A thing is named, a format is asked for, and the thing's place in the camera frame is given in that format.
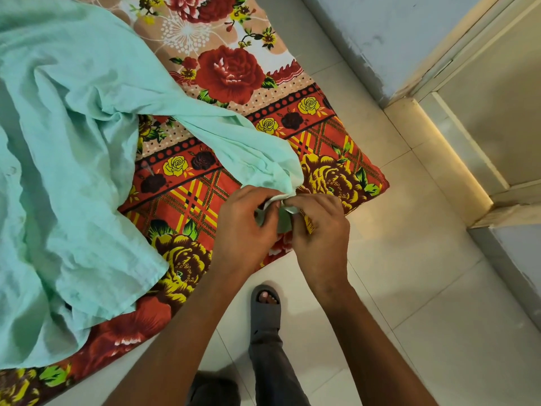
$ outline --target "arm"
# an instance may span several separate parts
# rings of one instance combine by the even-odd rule
[[[208,273],[105,406],[184,402],[223,313],[276,242],[280,202],[270,206],[261,227],[255,223],[254,211],[278,194],[273,189],[247,186],[229,197],[220,209]]]
[[[347,280],[349,222],[342,203],[329,195],[298,195],[286,200],[310,217],[293,217],[293,249],[308,286],[320,302],[342,347],[365,406],[437,406],[372,318]]]

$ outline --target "person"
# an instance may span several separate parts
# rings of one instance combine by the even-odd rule
[[[261,226],[254,211],[278,194],[273,189],[246,186],[225,202],[208,272],[105,406],[240,404],[234,382],[197,371],[229,303],[276,241],[280,201],[270,206]],[[304,218],[293,215],[293,249],[309,288],[334,329],[362,404],[437,405],[348,282],[349,223],[339,198],[301,194],[285,204],[302,210],[314,226],[309,233]],[[256,376],[258,406],[309,405],[278,335],[280,297],[273,288],[260,285],[252,294],[250,310],[248,352]]]

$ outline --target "floral bedsheet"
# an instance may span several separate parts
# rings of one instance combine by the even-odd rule
[[[334,194],[348,213],[389,187],[255,0],[79,1],[132,26],[189,96],[288,140],[305,176],[298,191]],[[208,269],[220,206],[239,187],[180,123],[140,116],[136,173],[119,211],[169,270],[135,312],[95,326],[78,353],[45,368],[0,371],[0,406],[50,400],[160,332]],[[291,234],[282,234],[261,267],[290,250]]]

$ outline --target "hand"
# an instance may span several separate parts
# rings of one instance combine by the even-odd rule
[[[300,194],[285,201],[304,211],[315,229],[308,233],[300,214],[293,216],[293,249],[308,286],[320,300],[343,291],[347,280],[349,222],[340,198],[325,194]]]
[[[280,201],[267,208],[262,226],[255,222],[254,212],[265,201],[280,194],[275,189],[248,185],[227,199],[218,217],[210,266],[213,271],[225,271],[227,276],[243,284],[259,268],[278,240]]]

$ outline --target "person's right arm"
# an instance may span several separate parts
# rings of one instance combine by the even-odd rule
[[[303,194],[285,201],[315,227],[293,216],[293,249],[308,286],[334,329],[364,406],[437,406],[429,391],[372,318],[347,279],[349,222],[330,195]]]

